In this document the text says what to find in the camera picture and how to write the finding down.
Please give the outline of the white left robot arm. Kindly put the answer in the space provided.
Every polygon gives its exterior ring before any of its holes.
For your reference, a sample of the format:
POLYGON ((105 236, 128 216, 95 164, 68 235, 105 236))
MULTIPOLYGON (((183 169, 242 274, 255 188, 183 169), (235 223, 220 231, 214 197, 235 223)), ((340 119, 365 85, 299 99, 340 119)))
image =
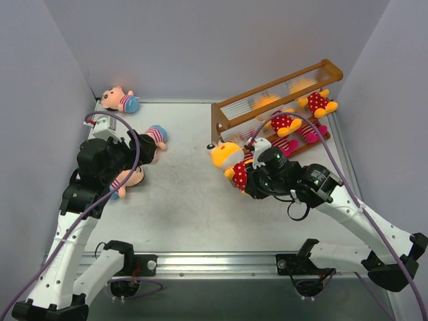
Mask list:
POLYGON ((109 241, 98 261, 76 275, 89 236, 110 196, 130 180, 140 165, 151 163, 156 143, 129 130, 130 142, 109 136, 80 145, 78 167, 62 195, 58 226, 47 260, 30 283, 24 301, 15 300, 16 320, 86 320, 89 305, 117 272, 131 272, 133 246, 109 241))

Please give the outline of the white pink plush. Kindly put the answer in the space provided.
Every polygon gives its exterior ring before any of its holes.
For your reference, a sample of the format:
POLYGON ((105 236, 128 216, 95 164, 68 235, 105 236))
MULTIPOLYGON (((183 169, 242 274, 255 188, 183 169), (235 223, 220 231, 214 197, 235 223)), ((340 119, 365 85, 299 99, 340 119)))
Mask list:
MULTIPOLYGON (((322 136, 328 132, 327 125, 323 125, 319 121, 314 121, 312 124, 317 128, 322 136)), ((306 144, 314 144, 319 141, 319 136, 309 124, 302 125, 296 132, 301 136, 301 139, 306 144)))
POLYGON ((272 146, 280 148, 285 157, 289 157, 294 151, 299 148, 299 141, 296 139, 288 140, 285 137, 277 138, 272 141, 272 146))
POLYGON ((252 152, 245 153, 244 158, 243 158, 243 162, 244 163, 252 163, 253 162, 253 153, 252 152))

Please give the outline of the black hair boy plush centre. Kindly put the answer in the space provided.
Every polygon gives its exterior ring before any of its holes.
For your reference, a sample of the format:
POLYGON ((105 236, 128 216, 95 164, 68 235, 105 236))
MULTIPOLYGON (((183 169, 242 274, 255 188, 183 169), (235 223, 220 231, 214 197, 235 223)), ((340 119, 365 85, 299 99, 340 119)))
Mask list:
POLYGON ((154 151, 154 157, 152 160, 152 164, 154 164, 158 160, 158 151, 165 151, 167 149, 167 140, 168 134, 167 131, 160 125, 152 125, 148 129, 146 129, 143 133, 140 134, 142 138, 150 137, 151 140, 156 144, 156 148, 154 151))

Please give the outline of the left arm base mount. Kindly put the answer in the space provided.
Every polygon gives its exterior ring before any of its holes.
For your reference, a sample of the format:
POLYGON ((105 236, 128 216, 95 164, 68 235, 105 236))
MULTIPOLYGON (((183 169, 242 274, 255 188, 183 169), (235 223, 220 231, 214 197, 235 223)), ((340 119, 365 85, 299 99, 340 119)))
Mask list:
POLYGON ((158 257, 155 254, 137 254, 134 256, 133 277, 152 277, 156 275, 158 257))

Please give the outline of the aluminium table edge rail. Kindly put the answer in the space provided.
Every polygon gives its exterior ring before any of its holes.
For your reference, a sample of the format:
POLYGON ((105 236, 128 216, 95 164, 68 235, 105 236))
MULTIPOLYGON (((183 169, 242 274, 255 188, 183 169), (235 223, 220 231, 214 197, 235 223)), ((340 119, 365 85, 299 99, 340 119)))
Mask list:
MULTIPOLYGON (((272 278, 278 276, 276 269, 276 253, 272 252, 226 252, 226 253, 127 253, 108 249, 101 251, 96 258, 83 254, 74 263, 68 265, 55 259, 42 273, 39 279, 73 282, 77 276, 84 275, 89 280, 98 276, 133 277, 134 256, 137 254, 155 254, 157 259, 156 275, 145 278, 272 278)), ((365 274, 361 258, 356 253, 339 255, 324 253, 313 257, 318 267, 332 266, 338 273, 365 274)))

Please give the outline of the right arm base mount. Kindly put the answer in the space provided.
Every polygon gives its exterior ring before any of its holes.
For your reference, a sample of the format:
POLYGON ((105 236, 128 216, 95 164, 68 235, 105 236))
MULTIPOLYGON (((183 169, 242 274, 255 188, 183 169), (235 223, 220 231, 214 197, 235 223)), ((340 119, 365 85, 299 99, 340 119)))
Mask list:
POLYGON ((279 276, 325 276, 332 266, 318 267, 312 259, 312 250, 320 242, 307 239, 297 252, 277 253, 276 269, 279 276))

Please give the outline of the wooden toy shelf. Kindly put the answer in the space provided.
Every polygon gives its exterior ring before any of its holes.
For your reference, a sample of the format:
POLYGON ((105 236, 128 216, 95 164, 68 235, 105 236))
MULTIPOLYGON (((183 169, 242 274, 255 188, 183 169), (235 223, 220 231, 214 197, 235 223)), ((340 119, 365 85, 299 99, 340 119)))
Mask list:
POLYGON ((254 135, 268 139, 297 156, 319 144, 318 129, 330 139, 321 120, 334 113, 338 103, 328 86, 343 78, 330 60, 228 98, 211 106, 211 140, 244 146, 254 135))

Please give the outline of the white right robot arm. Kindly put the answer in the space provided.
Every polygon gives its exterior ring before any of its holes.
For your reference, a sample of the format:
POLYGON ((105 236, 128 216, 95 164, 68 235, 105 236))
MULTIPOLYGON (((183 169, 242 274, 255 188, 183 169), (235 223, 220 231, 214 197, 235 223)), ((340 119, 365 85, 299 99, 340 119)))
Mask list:
POLYGON ((417 260, 427 248, 427 237, 422 233, 403 231, 353 200, 342 180, 328 168, 301 166, 276 146, 255 149, 245 191, 254 199, 289 196, 337 221, 364 244, 349 247, 307 239, 298 255, 318 269, 367 274, 390 292, 400 292, 414 279, 417 260))

